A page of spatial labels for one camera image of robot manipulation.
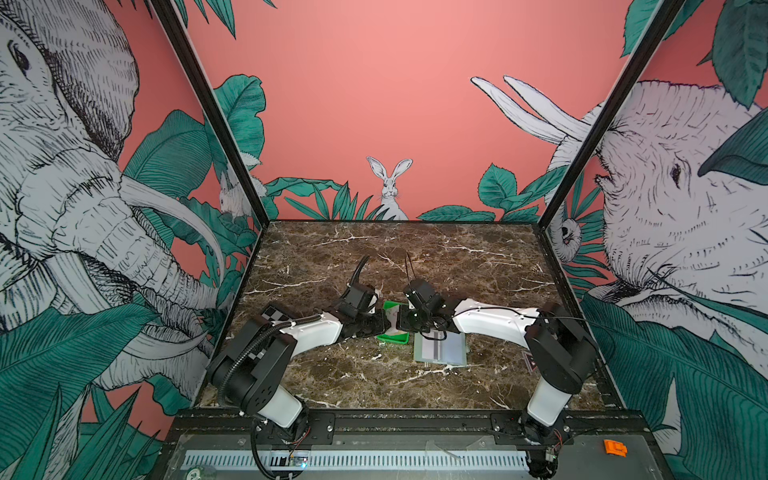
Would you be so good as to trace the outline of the green plastic card tray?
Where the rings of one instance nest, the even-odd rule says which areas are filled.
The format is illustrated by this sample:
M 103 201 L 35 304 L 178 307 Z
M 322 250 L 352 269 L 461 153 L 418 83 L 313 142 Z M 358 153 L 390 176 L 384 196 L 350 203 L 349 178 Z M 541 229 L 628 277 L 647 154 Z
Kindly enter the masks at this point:
M 385 343 L 393 343 L 398 345 L 407 345 L 410 340 L 410 334 L 408 332 L 399 330 L 397 328 L 397 319 L 399 308 L 401 304 L 394 301 L 385 301 L 383 304 L 383 311 L 385 317 L 390 322 L 390 328 L 385 331 L 384 334 L 378 335 L 377 339 Z

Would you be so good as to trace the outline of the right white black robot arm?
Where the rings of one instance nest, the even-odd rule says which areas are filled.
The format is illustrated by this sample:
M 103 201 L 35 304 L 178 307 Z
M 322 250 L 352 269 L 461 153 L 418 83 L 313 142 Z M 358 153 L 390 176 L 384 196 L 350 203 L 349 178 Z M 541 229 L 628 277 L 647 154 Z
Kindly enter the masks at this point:
M 527 309 L 491 305 L 443 296 L 423 279 L 410 281 L 403 293 L 408 307 L 398 313 L 400 330 L 484 335 L 527 349 L 540 380 L 523 420 L 537 427 L 554 427 L 593 371 L 596 341 L 557 303 Z

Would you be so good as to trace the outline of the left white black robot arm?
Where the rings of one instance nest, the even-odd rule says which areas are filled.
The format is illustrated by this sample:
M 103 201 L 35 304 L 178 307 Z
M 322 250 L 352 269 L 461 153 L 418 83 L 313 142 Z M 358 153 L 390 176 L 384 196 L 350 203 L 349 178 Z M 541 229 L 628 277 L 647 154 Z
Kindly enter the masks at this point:
M 319 313 L 281 321 L 256 317 L 207 367 L 218 404 L 293 429 L 305 406 L 281 386 L 288 364 L 319 347 L 384 333 L 390 323 L 377 300 L 372 287 L 354 282 Z

